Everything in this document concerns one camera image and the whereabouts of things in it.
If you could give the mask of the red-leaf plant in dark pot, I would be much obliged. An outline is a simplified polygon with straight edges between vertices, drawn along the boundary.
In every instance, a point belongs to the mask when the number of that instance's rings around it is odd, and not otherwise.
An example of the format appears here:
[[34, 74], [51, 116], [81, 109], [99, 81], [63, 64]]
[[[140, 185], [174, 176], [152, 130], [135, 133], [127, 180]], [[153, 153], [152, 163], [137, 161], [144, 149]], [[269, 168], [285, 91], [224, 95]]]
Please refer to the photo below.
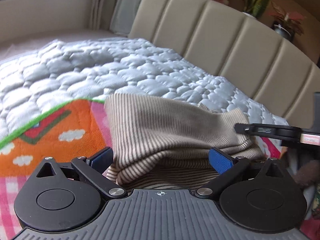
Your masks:
[[299, 12], [288, 12], [279, 6], [274, 1], [271, 2], [274, 12], [270, 15], [274, 18], [272, 29], [280, 34], [283, 38], [293, 41], [295, 35], [303, 35], [304, 29], [302, 27], [302, 21], [305, 20], [305, 16]]

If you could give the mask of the beige padded headboard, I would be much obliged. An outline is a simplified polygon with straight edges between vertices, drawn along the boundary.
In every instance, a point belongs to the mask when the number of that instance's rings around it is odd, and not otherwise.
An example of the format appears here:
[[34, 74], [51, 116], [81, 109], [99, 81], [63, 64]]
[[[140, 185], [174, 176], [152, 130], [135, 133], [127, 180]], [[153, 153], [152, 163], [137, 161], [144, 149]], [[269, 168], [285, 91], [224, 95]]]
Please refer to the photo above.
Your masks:
[[211, 0], [141, 0], [129, 37], [173, 49], [209, 74], [225, 77], [292, 126], [313, 123], [319, 68], [242, 12]]

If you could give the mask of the beige curtain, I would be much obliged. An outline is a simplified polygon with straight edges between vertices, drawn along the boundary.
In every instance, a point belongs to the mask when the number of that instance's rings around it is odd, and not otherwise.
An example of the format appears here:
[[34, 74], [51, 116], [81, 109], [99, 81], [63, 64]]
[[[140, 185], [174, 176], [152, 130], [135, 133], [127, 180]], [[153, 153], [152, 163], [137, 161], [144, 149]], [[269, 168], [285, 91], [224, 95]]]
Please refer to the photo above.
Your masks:
[[92, 0], [89, 29], [109, 30], [117, 0]]

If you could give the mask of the grey quilted mattress pad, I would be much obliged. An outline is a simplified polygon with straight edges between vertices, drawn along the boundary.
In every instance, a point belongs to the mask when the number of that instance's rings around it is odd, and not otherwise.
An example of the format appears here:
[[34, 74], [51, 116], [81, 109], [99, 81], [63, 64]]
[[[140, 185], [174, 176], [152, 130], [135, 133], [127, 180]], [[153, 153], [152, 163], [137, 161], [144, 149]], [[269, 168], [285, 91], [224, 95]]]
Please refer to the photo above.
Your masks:
[[115, 93], [203, 104], [220, 113], [239, 108], [251, 123], [287, 124], [226, 78], [145, 39], [55, 40], [1, 62], [1, 145], [55, 107], [75, 99], [104, 102]]

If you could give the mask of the colourful cartoon play mat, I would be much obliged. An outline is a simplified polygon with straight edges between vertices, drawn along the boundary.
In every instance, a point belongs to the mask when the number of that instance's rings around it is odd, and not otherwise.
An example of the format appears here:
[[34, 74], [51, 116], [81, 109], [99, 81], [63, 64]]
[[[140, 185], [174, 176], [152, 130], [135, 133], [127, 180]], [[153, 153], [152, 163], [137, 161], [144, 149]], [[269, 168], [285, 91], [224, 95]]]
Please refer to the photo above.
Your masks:
[[104, 105], [75, 100], [41, 118], [34, 127], [1, 148], [1, 239], [12, 239], [21, 231], [14, 200], [46, 153], [58, 161], [69, 161], [76, 153], [86, 156], [111, 146]]

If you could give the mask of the green plant in white pot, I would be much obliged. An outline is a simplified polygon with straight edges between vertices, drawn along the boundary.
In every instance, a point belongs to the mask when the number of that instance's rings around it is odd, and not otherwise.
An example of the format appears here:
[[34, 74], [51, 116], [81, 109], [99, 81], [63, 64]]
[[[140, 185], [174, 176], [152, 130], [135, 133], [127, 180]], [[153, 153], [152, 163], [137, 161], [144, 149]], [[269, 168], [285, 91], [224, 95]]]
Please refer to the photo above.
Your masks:
[[255, 19], [259, 19], [265, 13], [270, 0], [242, 0], [244, 3], [243, 13], [252, 16]]

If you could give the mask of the beige striped knit garment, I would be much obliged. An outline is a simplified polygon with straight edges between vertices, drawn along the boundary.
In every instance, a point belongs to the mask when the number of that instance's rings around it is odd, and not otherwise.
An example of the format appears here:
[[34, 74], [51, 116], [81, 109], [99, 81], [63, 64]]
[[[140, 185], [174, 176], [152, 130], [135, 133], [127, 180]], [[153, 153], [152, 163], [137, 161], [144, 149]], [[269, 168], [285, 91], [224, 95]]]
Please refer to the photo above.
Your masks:
[[213, 147], [232, 157], [263, 158], [261, 149], [234, 125], [248, 123], [239, 109], [211, 112], [178, 100], [114, 94], [104, 109], [113, 164], [105, 176], [127, 190], [196, 189], [217, 177], [209, 164]]

